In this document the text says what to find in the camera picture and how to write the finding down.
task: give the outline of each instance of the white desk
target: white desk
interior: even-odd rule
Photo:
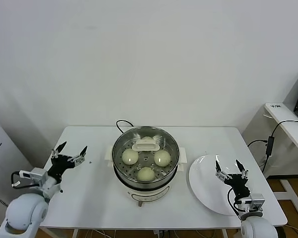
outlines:
[[[298,120],[296,114],[287,107],[284,103],[266,103],[265,109],[271,115],[271,117],[280,123],[284,120]],[[298,123],[282,123],[279,125],[281,129],[284,130],[286,135],[292,140],[292,142],[298,148]],[[298,196],[291,187],[290,183],[286,179],[280,180],[283,185],[285,192],[275,192],[275,196],[278,200],[290,200],[294,204],[296,210],[298,211]]]
[[[280,123],[283,120],[298,120],[296,114],[284,103],[266,103],[265,109],[277,123]],[[298,123],[285,122],[279,126],[298,148]]]
[[[253,156],[236,128],[233,127],[162,127],[186,149],[188,164],[178,172],[171,189],[162,199],[138,207],[126,195],[126,189],[116,178],[104,156],[109,145],[120,135],[111,126],[69,126],[57,145],[67,141],[62,153],[76,155],[88,146],[86,161],[64,173],[61,188],[51,200],[46,219],[41,224],[48,228],[82,229],[221,229],[239,228],[236,216],[217,214],[194,196],[188,182],[192,162],[201,155],[225,154],[241,161],[249,169],[248,185],[252,192],[264,195],[264,218],[272,225],[281,226],[287,219],[273,192],[260,172]],[[50,160],[45,169],[51,166]]]

